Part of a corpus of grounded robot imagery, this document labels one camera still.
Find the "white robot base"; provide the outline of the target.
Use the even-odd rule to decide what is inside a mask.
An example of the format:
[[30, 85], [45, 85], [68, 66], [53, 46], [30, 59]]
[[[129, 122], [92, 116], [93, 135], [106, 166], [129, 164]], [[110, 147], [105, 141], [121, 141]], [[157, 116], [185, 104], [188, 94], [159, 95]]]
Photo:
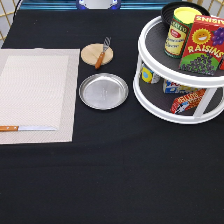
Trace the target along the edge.
[[76, 0], [76, 7], [83, 9], [119, 9], [121, 0]]

